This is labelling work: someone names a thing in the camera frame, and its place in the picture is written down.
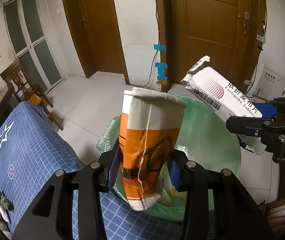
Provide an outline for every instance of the orange paper cup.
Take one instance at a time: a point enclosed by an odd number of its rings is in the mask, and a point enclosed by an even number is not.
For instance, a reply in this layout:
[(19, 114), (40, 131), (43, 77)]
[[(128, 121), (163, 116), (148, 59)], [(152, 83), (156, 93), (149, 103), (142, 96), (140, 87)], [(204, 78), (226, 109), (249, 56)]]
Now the orange paper cup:
[(161, 197), (160, 170), (174, 149), (187, 104), (173, 95), (133, 88), (124, 91), (119, 143), (123, 184), (132, 209), (146, 210)]

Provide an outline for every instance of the wooden chair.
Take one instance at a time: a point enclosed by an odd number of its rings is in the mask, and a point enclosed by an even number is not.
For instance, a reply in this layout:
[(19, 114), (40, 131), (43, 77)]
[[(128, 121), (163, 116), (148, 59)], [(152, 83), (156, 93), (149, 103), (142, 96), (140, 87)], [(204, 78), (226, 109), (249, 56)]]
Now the wooden chair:
[(16, 84), (17, 91), (14, 91), (13, 94), (19, 102), (28, 101), (36, 106), (41, 106), (44, 109), (45, 114), (59, 127), (60, 130), (63, 130), (62, 126), (45, 106), (44, 100), (46, 100), (51, 107), (53, 107), (53, 104), (49, 101), (39, 84), (30, 84), (21, 66), (19, 58), (6, 68), (0, 76), (7, 84), (11, 81)]

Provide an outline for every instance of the blue checkered blanket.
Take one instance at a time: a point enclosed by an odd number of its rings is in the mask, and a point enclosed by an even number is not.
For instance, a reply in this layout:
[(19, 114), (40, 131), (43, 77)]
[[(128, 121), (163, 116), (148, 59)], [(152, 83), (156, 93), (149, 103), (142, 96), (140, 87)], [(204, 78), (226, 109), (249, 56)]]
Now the blue checkered blanket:
[[(73, 172), (82, 167), (71, 146), (50, 127), (42, 108), (20, 103), (0, 128), (0, 189), (14, 205), (9, 212), (11, 232), (56, 170)], [(135, 212), (112, 193), (101, 193), (100, 200), (108, 239), (179, 239), (179, 225)], [(79, 239), (77, 205), (75, 191), (74, 239)]]

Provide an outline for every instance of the chair backrest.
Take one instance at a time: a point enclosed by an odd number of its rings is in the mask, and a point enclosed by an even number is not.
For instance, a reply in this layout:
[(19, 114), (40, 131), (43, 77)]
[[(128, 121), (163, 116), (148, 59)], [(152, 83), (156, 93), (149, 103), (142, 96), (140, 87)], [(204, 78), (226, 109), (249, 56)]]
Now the chair backrest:
[(19, 91), (21, 91), (27, 84), (30, 83), (25, 75), (25, 72), (21, 66), (19, 58), (17, 58), (13, 63), (10, 64), (1, 74), (1, 78), (8, 84), (10, 81), (13, 81), (17, 86), (17, 91), (14, 92), (16, 98)]

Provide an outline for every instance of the frosted glass panel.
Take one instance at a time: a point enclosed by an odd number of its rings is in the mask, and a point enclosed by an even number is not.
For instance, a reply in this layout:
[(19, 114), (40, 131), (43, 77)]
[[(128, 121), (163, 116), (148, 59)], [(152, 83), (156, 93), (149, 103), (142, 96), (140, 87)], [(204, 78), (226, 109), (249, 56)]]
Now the frosted glass panel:
[(47, 42), (42, 41), (37, 44), (34, 49), (50, 84), (55, 84), (61, 79), (61, 76), (55, 62), (53, 61)]
[(47, 90), (47, 86), (42, 80), (34, 61), (30, 55), (30, 52), (27, 51), (25, 54), (19, 57), (21, 66), (26, 74), (27, 79), (31, 83), (31, 85), (39, 84), (42, 90), (45, 92)]
[(36, 0), (22, 0), (22, 8), (31, 42), (44, 36), (41, 28)]
[(27, 47), (27, 45), (25, 42), (25, 38), (23, 37), (19, 22), (17, 1), (5, 5), (4, 10), (6, 13), (7, 27), (10, 39), (15, 52), (18, 53), (19, 51)]

